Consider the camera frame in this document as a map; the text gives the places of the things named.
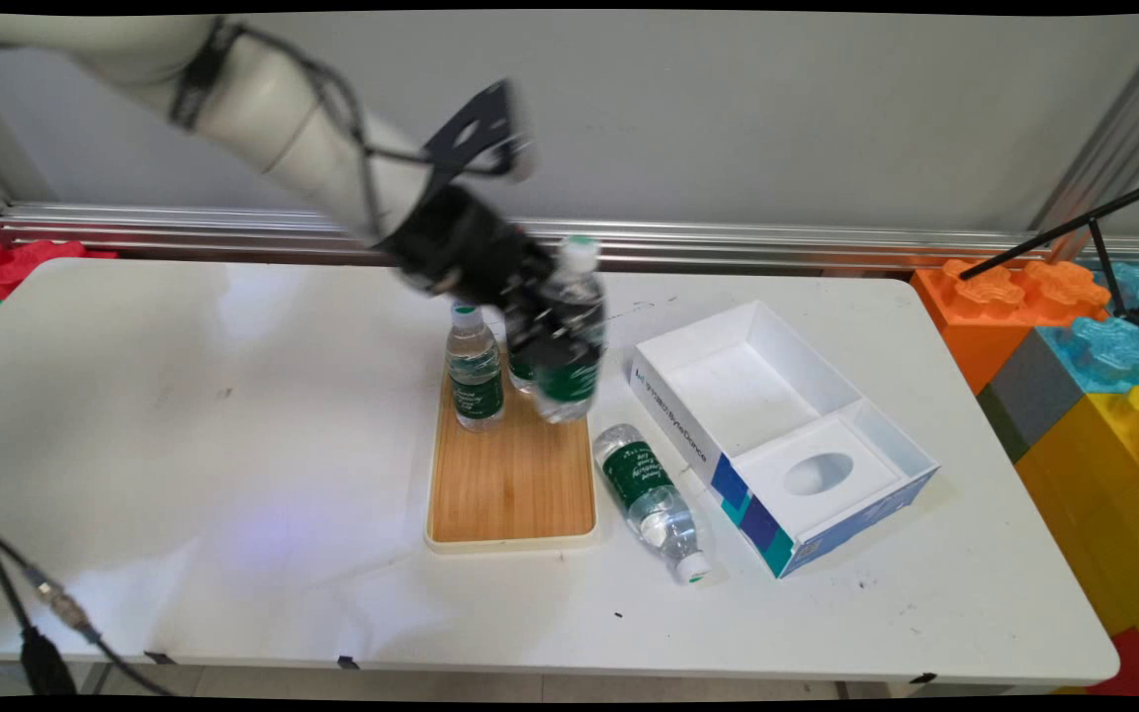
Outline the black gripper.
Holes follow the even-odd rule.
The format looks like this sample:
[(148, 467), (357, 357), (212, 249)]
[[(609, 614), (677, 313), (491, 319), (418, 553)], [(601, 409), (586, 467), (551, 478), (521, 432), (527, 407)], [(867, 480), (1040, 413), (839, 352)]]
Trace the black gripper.
[(603, 359), (605, 298), (546, 297), (550, 252), (460, 185), (417, 204), (379, 249), (417, 289), (502, 310), (509, 355), (536, 375)]

